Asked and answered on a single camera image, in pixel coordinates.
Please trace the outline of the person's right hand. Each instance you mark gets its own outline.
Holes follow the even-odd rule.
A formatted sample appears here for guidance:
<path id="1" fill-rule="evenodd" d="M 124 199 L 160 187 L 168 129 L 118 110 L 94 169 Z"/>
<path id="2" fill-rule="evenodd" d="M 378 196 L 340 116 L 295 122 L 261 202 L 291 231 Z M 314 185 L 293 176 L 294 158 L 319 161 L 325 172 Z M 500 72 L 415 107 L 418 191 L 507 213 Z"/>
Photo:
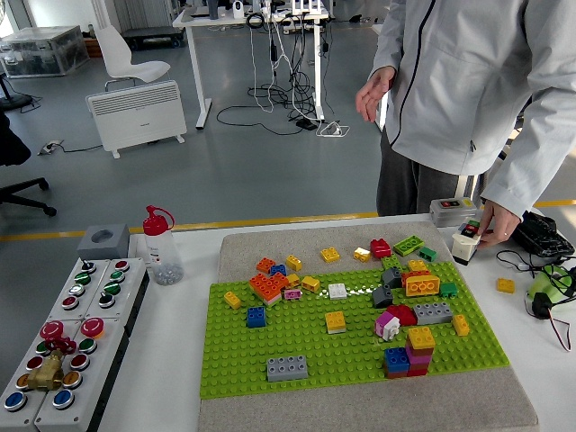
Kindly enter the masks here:
<path id="1" fill-rule="evenodd" d="M 357 92 L 355 108 L 366 122 L 375 121 L 377 105 L 391 90 L 395 76 L 394 67 L 380 67 L 371 74 L 366 84 Z"/>

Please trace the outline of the person's left hand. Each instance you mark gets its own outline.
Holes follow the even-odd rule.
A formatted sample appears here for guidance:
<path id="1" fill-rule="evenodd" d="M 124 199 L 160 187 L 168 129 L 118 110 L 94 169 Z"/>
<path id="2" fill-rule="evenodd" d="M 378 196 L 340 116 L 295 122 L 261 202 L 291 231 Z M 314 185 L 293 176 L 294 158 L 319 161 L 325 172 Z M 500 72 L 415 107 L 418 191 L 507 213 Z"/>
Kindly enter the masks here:
<path id="1" fill-rule="evenodd" d="M 486 200 L 481 216 L 478 249 L 490 248 L 505 242 L 520 223 L 520 218 L 501 205 Z"/>

